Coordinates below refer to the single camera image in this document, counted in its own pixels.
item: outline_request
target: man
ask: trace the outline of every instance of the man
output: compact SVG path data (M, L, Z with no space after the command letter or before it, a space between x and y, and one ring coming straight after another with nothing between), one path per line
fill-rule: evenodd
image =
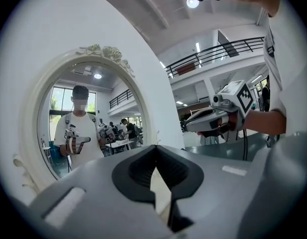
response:
M307 109L297 109L307 103L303 101L307 99L307 91L302 91L303 83L307 88L307 30L287 0L238 1L263 7L269 14L270 25L264 43L264 57L271 76L270 110L250 111L244 128L269 135L307 131ZM302 93L301 98L295 93ZM287 112L292 119L286 119ZM234 126L237 116L230 114L228 119Z
M112 128L115 128L116 130L118 130L117 129L117 126L116 125L114 125L114 123L111 121L111 122L109 122L109 126L111 126Z
M126 119L122 119L122 124L127 125L127 132L124 132L124 135L129 135L129 141L132 141L130 144L131 149L137 148L137 136L134 125L132 123L128 123Z
M261 95L263 99L264 111L268 112L270 109L270 77L269 75L267 76L267 84L264 86Z
M95 126L96 118L85 112L88 102L89 91L84 86L75 86L72 92L71 101L74 104L72 113L63 116L57 123L54 145L60 147L63 156L71 154L70 146L65 145L64 134L66 129L78 132L81 137L90 137L90 142L84 143L80 154L70 155L72 170L86 162L103 157L100 146L106 144L106 140L100 138ZM72 143L73 153L76 152L76 141Z

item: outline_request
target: mirror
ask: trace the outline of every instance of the mirror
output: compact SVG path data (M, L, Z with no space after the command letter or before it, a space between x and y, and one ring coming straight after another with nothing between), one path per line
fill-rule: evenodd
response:
M141 109L133 93L117 74L99 65L84 63L62 73L40 110L39 144L57 177L144 144ZM70 144L70 138L76 143Z

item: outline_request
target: balcony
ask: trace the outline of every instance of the balcony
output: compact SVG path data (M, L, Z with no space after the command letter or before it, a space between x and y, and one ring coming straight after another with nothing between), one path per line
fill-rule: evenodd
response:
M262 49L263 43L264 37L256 37L220 44L180 59L165 70L169 78L175 78L202 66Z
M252 65L258 66L258 64L264 63L263 54L261 52L263 49L263 43L264 37L256 37L227 42L191 54L190 56L187 56L166 66L165 70L168 74L168 77L172 79L170 82L172 91L174 92L185 86L197 84L203 79L203 76L201 74L205 74L206 72L210 72L211 70L212 76L214 76L214 74L221 74L224 73L223 71L226 70L237 70L239 68L247 68ZM192 72L193 70L199 68L201 68L201 70ZM192 73L188 74L188 77L184 76L178 78L178 76L185 75L189 72ZM122 104L122 102L124 102L123 105L136 105L135 102L132 104L126 102L127 100L130 100L131 97L134 101L135 99L130 90L124 91L110 101L110 109L117 107L118 105Z
M133 93L130 90L122 92L120 95L109 101L110 109L112 109L115 106L118 106L123 101L129 100L131 97L133 97Z

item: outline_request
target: railing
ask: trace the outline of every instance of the railing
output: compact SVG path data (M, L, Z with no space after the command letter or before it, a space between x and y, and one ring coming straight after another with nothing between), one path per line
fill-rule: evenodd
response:
M110 103L110 109L119 105L121 102L130 99L133 96L133 93L131 93L130 90L126 90L124 92L122 92L119 96L117 96L116 98L112 99L109 103Z
M165 70L169 78L174 78L227 57L235 57L240 55L240 53L254 52L257 49L262 49L263 42L264 37L256 37L224 43L180 59L168 65Z

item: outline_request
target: tree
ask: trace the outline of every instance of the tree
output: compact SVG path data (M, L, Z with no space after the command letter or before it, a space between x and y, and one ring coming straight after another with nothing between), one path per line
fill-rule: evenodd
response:
M60 110L60 108L57 106L57 98L55 96L52 96L50 100L50 109L54 111ZM49 122L58 123L60 117L60 115L51 115L49 116Z
M88 104L87 111L88 112L93 112L93 113L96 111L95 102L92 102L92 103Z

